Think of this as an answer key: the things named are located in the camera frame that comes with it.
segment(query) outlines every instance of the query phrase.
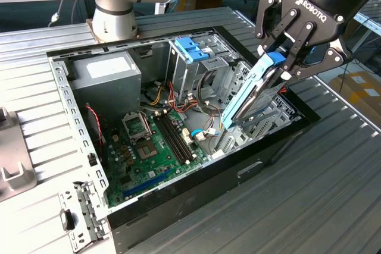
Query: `blue drive bay latch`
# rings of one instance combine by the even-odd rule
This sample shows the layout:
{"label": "blue drive bay latch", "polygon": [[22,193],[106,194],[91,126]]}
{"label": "blue drive bay latch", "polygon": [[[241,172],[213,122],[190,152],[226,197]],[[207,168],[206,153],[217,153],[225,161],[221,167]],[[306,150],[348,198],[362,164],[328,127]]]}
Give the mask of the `blue drive bay latch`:
{"label": "blue drive bay latch", "polygon": [[183,55],[190,62],[202,61],[208,59],[209,55],[201,51],[198,44],[195,43],[190,37],[177,38],[174,44],[181,50]]}
{"label": "blue drive bay latch", "polygon": [[235,125],[234,116],[240,110],[241,106],[246,101],[246,98],[248,98],[252,91],[263,83],[263,75],[265,75],[267,69],[270,67],[277,67],[285,60],[286,58],[280,52],[271,52],[262,55],[255,66],[251,68],[238,93],[232,98],[222,113],[221,120],[225,128],[228,129]]}

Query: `red wire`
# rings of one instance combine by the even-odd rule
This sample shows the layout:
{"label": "red wire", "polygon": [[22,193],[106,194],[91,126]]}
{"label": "red wire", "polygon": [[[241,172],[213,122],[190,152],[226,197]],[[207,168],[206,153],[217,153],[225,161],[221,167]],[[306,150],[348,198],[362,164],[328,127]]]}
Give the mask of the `red wire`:
{"label": "red wire", "polygon": [[92,114],[95,117],[96,124],[98,125],[98,131],[99,131],[99,145],[102,146],[102,131],[101,131],[101,123],[99,123],[98,115],[95,113],[94,109],[92,109],[89,105],[85,105],[85,107],[92,112]]}
{"label": "red wire", "polygon": [[176,99],[174,97],[174,91],[173,91],[173,85],[172,85],[172,82],[169,82],[168,83],[169,85],[169,88],[170,88],[170,93],[169,93],[169,102],[168,104],[174,109],[176,110],[177,112],[179,113],[184,113],[188,110],[190,110],[192,107],[196,106],[197,105],[197,101],[189,101],[189,103],[191,103],[191,105],[189,105],[186,109],[184,109],[186,107],[186,104],[183,104],[181,106],[180,109],[178,109],[178,107],[176,106]]}

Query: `gray table surface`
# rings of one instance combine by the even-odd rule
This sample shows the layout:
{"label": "gray table surface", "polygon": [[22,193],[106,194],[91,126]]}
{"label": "gray table surface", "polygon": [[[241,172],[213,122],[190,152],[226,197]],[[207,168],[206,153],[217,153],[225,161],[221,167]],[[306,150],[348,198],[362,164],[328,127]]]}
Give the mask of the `gray table surface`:
{"label": "gray table surface", "polygon": [[[254,25],[230,8],[138,19],[145,36],[223,25],[251,52]],[[0,105],[22,123],[38,185],[0,203],[4,253],[70,253],[57,192],[84,178],[45,52],[90,45],[85,24],[0,34]],[[381,139],[318,79],[292,89],[321,121],[271,168],[129,253],[376,253]],[[105,241],[88,253],[113,253]]]}

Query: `cardboard box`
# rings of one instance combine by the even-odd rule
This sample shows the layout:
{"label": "cardboard box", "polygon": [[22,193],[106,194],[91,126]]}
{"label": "cardboard box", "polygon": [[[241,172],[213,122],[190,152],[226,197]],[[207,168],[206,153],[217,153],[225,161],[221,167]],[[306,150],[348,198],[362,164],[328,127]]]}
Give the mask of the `cardboard box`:
{"label": "cardboard box", "polygon": [[[340,91],[343,75],[334,78],[329,86]],[[340,95],[375,125],[381,126],[381,82],[367,71],[346,74]]]}

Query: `metal shelf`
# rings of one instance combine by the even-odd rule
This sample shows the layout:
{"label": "metal shelf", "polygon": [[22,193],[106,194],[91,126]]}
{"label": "metal shelf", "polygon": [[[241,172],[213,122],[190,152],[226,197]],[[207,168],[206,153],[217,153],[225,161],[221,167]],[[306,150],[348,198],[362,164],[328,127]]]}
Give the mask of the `metal shelf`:
{"label": "metal shelf", "polygon": [[381,0],[369,0],[354,20],[381,36]]}

